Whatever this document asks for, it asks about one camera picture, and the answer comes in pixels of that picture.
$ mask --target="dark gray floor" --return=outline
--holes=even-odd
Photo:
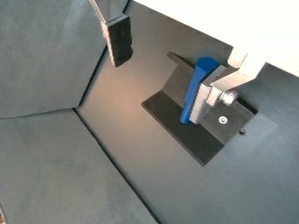
[[[299,79],[268,66],[241,95],[260,113],[202,167],[142,107],[177,67],[169,51],[228,63],[232,46],[129,7],[135,55],[106,57],[79,112],[165,224],[296,224],[299,220]]]
[[[9,224],[155,223],[74,110],[0,120],[0,143]]]

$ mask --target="metal bracket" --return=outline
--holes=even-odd
[[[232,89],[253,81],[266,64],[262,59],[240,49],[233,50],[229,63],[233,67],[221,66],[220,71],[216,71],[201,84],[190,118],[196,124],[202,121],[220,102],[228,106],[233,105],[240,93]]]

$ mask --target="blue block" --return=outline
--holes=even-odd
[[[184,106],[182,116],[181,116],[181,121],[185,124],[190,123],[193,104],[196,101],[201,82],[204,78],[212,73],[212,71],[218,67],[218,65],[220,65],[220,62],[210,57],[198,59],[189,90],[185,96],[185,106]]]

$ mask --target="bolt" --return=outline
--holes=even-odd
[[[224,115],[221,118],[220,118],[220,123],[222,124],[226,124],[229,122],[229,118]]]

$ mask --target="screw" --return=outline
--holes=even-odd
[[[229,122],[229,118],[224,115],[221,118],[220,118],[220,123],[222,124],[226,124]]]
[[[242,129],[238,133],[240,133],[242,136],[245,136],[248,132],[246,132],[245,129]]]

